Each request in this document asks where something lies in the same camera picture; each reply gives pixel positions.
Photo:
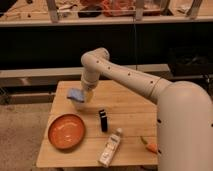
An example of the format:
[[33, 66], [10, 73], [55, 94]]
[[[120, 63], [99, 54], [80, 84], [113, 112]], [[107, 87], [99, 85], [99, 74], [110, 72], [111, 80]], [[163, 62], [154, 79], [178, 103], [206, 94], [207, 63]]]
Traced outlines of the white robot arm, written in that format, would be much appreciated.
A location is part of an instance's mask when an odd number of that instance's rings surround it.
[[213, 101], [201, 86], [114, 64], [104, 48], [84, 53], [81, 63], [84, 90], [105, 76], [156, 104], [158, 171], [213, 171]]

